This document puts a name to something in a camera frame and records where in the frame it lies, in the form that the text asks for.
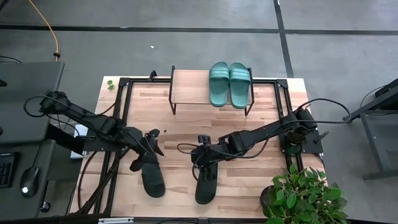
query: potted plant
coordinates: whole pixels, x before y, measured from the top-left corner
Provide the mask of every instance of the potted plant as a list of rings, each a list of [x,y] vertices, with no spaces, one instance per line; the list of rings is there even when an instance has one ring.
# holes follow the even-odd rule
[[[291,165],[290,173],[274,177],[274,185],[262,191],[260,203],[269,218],[266,224],[349,223],[341,211],[347,201],[337,184],[326,186],[325,173],[310,169],[297,172]]]

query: wooden table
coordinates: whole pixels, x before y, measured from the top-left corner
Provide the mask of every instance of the wooden table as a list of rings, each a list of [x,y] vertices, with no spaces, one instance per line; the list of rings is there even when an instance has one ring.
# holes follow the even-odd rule
[[[114,103],[117,90],[106,84],[112,80],[118,85],[120,77],[104,77],[96,112],[102,112]],[[304,80],[288,78],[293,109],[306,102]],[[131,172],[129,166],[137,157],[134,151],[121,160],[113,202],[113,217],[209,217],[209,218],[264,218],[259,204],[261,191],[270,185],[272,177],[282,174],[286,167],[280,152],[278,138],[270,139],[266,149],[254,159],[236,159],[220,162],[218,188],[215,199],[207,205],[195,201],[196,181],[192,177],[191,158],[177,151],[182,142],[197,143],[199,134],[208,134],[215,142],[220,136],[242,129],[256,129],[278,119],[275,93],[270,85],[255,84],[256,101],[248,116],[231,105],[215,108],[211,105],[178,105],[172,114],[169,104],[169,83],[135,83],[127,117],[127,125],[142,132],[160,130],[159,147],[165,156],[159,157],[165,180],[166,193],[161,198],[148,196],[142,186],[141,172]],[[262,144],[251,149],[255,154]],[[83,178],[81,196],[83,203],[98,185],[104,153],[93,158]],[[319,158],[303,154],[304,167],[324,170]],[[77,210],[77,194],[71,212]]]

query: plant pot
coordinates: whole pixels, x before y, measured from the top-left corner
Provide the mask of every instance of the plant pot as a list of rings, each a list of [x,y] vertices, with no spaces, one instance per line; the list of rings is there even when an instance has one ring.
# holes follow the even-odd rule
[[[261,195],[260,195],[260,204],[261,204],[262,209],[267,208],[267,206],[270,204],[270,199],[269,199],[268,192],[269,192],[270,190],[272,190],[273,188],[274,188],[274,186],[273,186],[273,185],[270,185],[270,186],[266,187],[266,188],[261,192]]]

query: black metal frame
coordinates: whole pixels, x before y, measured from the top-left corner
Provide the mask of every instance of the black metal frame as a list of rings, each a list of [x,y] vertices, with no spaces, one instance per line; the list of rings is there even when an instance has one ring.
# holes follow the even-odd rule
[[[152,71],[150,74],[149,78],[120,78],[119,81],[119,85],[118,85],[118,93],[116,95],[116,100],[115,100],[115,107],[114,107],[114,112],[113,112],[113,116],[115,117],[119,117],[120,116],[120,110],[121,110],[121,102],[122,102],[122,92],[123,92],[123,88],[125,86],[127,86],[127,95],[126,95],[126,100],[124,102],[124,108],[123,108],[123,116],[122,119],[124,121],[127,121],[127,114],[129,111],[129,107],[130,107],[130,99],[131,99],[131,93],[132,93],[132,86],[134,83],[172,83],[172,76],[170,78],[155,78],[157,76],[155,71]],[[286,101],[286,105],[287,105],[287,112],[291,113],[293,111],[292,109],[292,104],[291,104],[291,100],[290,100],[290,95],[289,95],[289,87],[287,84],[287,80],[286,79],[253,79],[252,78],[252,85],[253,84],[270,84],[274,87],[274,91],[275,91],[275,98],[277,101],[277,110],[278,110],[278,115],[279,118],[283,118],[284,117],[284,112],[283,112],[283,107],[282,107],[282,99],[280,97],[280,89],[283,90],[284,92],[284,96],[285,96],[285,101]],[[170,87],[170,91],[169,91],[169,102],[170,102],[170,92],[172,91],[172,87]],[[289,164],[292,163],[291,160],[291,156],[288,155],[287,153],[285,154],[285,160],[287,163],[287,166],[289,166]],[[106,156],[104,158],[104,162],[103,162],[103,168],[101,171],[101,177],[100,179],[103,179],[104,176],[106,175],[106,170],[108,170],[108,166],[109,166],[109,159],[110,159],[110,155],[111,152],[106,152]],[[298,164],[298,170],[302,170],[303,169],[303,162],[302,162],[302,157],[301,154],[299,154],[298,156],[296,156],[296,160],[297,160],[297,164]],[[115,172],[116,175],[114,175],[111,179],[111,183],[109,186],[109,192],[108,192],[108,199],[106,202],[106,208],[104,210],[104,214],[107,214],[110,216],[111,214],[111,209],[112,209],[112,204],[113,204],[113,197],[114,197],[114,191],[116,188],[116,180],[117,180],[117,172]],[[100,211],[100,206],[101,206],[101,197],[98,198],[98,200],[96,201],[96,210],[95,213],[99,213]],[[162,220],[167,220],[167,217],[135,217],[134,221],[142,221],[142,222],[146,222],[146,221],[151,221],[151,222],[156,222],[156,221],[162,221]],[[197,220],[198,218],[177,218],[178,220]],[[205,220],[208,220],[209,222],[223,222],[223,223],[227,223],[227,222],[232,222],[232,223],[264,223],[267,221],[266,218],[205,218]]]
[[[380,149],[376,147],[375,143],[375,135],[373,134],[370,126],[369,126],[369,117],[367,115],[368,112],[371,114],[379,113],[379,114],[389,114],[390,110],[376,110],[382,108],[386,105],[389,105],[398,99],[398,86],[391,88],[389,91],[385,92],[384,94],[380,95],[376,99],[372,100],[368,104],[362,106],[358,110],[351,113],[352,120],[356,118],[361,118],[363,128],[366,132],[366,136],[368,137],[368,141],[373,153],[373,156],[376,160],[377,168],[379,172],[373,174],[363,175],[363,180],[375,180],[375,179],[382,179],[388,177],[398,177],[398,169],[394,169],[391,165],[389,156],[386,150]]]
[[[178,104],[178,103],[173,103],[172,102],[174,70],[175,70],[175,66],[173,65],[172,66],[172,73],[170,75],[170,90],[169,90],[169,103],[170,103],[170,107],[172,108],[173,115],[175,115],[175,113],[176,113],[177,104]],[[244,115],[245,116],[247,116],[249,114],[249,112],[250,112],[250,110],[251,110],[251,108],[252,108],[252,106],[254,104],[253,76],[252,76],[252,73],[251,73],[251,68],[248,68],[248,71],[249,71],[250,79],[251,79],[251,83],[250,83],[250,87],[251,87],[251,89],[250,89],[250,91],[251,91],[251,104],[249,106],[249,109],[248,109],[247,106],[244,108]]]

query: keyboard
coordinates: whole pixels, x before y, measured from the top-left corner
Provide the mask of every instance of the keyboard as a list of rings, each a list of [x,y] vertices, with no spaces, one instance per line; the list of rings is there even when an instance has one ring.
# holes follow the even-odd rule
[[[0,189],[11,187],[16,167],[16,152],[0,153]]]

